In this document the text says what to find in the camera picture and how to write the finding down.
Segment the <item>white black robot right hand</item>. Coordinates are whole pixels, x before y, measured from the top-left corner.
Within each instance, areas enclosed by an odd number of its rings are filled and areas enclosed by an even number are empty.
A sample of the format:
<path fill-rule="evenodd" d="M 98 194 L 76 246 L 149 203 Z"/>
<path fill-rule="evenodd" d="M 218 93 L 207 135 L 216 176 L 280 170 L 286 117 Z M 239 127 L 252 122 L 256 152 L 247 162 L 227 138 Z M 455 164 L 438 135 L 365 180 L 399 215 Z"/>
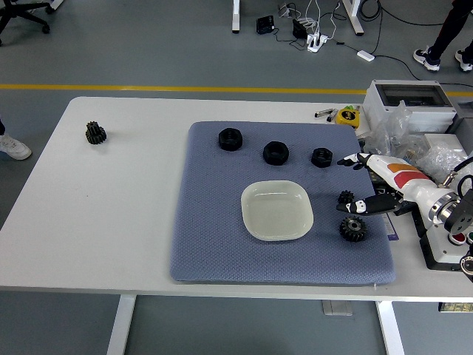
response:
<path fill-rule="evenodd" d="M 441 188 L 413 165 L 396 157 L 355 153 L 339 160 L 338 165 L 351 166 L 354 170 L 363 167 L 376 173 L 388 186 L 400 193 L 400 197 L 389 194 L 373 195 L 351 203 L 340 203 L 336 209 L 357 215 L 374 215 L 393 212 L 401 201 L 416 203 L 429 220 L 438 218 L 440 212 L 457 200 L 450 188 Z"/>

